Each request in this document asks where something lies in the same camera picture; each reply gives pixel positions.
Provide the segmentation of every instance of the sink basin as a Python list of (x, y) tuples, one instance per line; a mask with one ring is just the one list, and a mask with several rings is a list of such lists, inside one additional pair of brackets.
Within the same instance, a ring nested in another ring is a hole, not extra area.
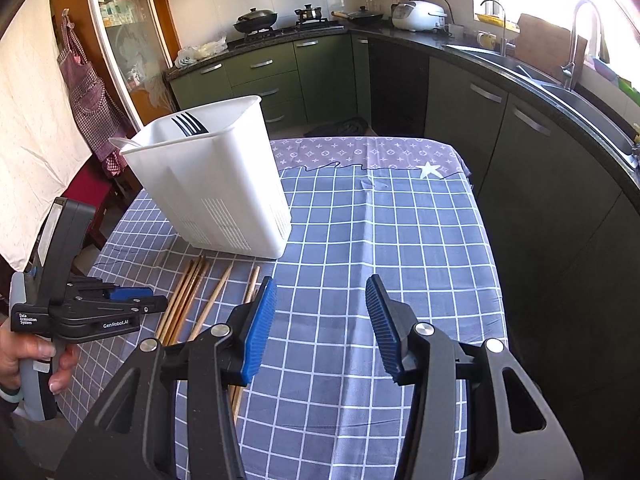
[(525, 77), (527, 79), (533, 79), (535, 81), (542, 81), (545, 83), (553, 83), (558, 84), (558, 81), (553, 79), (551, 76), (548, 76), (544, 72), (540, 72), (537, 68), (533, 68), (532, 66), (521, 62), (519, 59), (515, 59), (514, 57), (503, 57), (497, 52), (492, 52), (491, 50), (483, 50), (481, 48), (473, 48), (468, 46), (457, 46), (457, 45), (447, 45), (449, 48), (454, 48), (455, 50), (459, 50), (460, 52), (465, 52), (471, 56), (479, 57), (480, 59), (484, 59), (490, 63), (499, 65), (511, 72), (515, 73), (520, 77)]
[(576, 92), (562, 88), (557, 84), (540, 83), (540, 86), (588, 122), (602, 137), (607, 139), (632, 166), (638, 164), (635, 157), (631, 155), (631, 149), (633, 148), (631, 139), (590, 102)]

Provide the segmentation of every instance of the silver bolt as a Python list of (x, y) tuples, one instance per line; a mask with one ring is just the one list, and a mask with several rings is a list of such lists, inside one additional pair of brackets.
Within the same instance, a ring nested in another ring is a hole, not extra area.
[(433, 325), (430, 325), (429, 323), (418, 323), (414, 327), (414, 330), (420, 335), (433, 335), (433, 333), (436, 331)]
[(143, 352), (153, 352), (156, 348), (158, 348), (158, 341), (155, 339), (145, 339), (142, 343), (140, 343), (140, 349)]
[(218, 323), (211, 327), (211, 335), (216, 337), (224, 337), (225, 335), (229, 335), (231, 333), (231, 329), (229, 325), (225, 325), (224, 323)]
[(499, 354), (504, 350), (504, 345), (502, 344), (502, 341), (498, 339), (487, 339), (486, 349), (493, 352), (494, 354)]

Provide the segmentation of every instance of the yellow tray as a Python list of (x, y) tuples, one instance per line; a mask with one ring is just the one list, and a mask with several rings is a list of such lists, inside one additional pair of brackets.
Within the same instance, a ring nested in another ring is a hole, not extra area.
[[(498, 18), (498, 16), (493, 16), (492, 14), (476, 14), (476, 16), (478, 17), (478, 20), (480, 20), (481, 22), (490, 23), (491, 25), (495, 25), (496, 27), (501, 27), (503, 23), (501, 18)], [(518, 27), (518, 25), (516, 25), (515, 23), (512, 23), (509, 20), (507, 20), (507, 30), (512, 30), (513, 32), (519, 32), (520, 27)]]

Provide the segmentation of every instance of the fork tines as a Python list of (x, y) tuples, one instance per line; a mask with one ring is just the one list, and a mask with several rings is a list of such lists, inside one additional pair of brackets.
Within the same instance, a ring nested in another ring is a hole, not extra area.
[(187, 137), (209, 133), (204, 125), (189, 112), (177, 114), (175, 117), (172, 117), (172, 121), (178, 125)]

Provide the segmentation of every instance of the faucet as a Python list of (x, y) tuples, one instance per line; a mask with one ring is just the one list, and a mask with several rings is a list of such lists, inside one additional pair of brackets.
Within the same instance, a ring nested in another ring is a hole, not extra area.
[(502, 57), (507, 57), (507, 13), (504, 11), (504, 7), (498, 0), (483, 0), (480, 5), (484, 5), (487, 2), (498, 4), (502, 9), (502, 43), (500, 44), (500, 55)]
[(578, 21), (578, 11), (580, 7), (584, 4), (591, 4), (593, 10), (596, 11), (596, 16), (598, 18), (598, 25), (600, 28), (600, 51), (598, 53), (598, 57), (601, 62), (609, 64), (609, 49), (607, 48), (607, 42), (604, 40), (604, 25), (602, 23), (602, 17), (600, 16), (600, 11), (596, 4), (594, 4), (591, 0), (580, 0), (574, 9), (574, 24), (571, 28), (571, 51), (569, 55), (569, 63), (565, 66), (561, 66), (562, 75), (564, 76), (564, 81), (562, 82), (562, 87), (569, 90), (574, 82), (574, 72), (575, 72), (575, 54), (578, 50), (578, 31), (577, 31), (577, 21)]

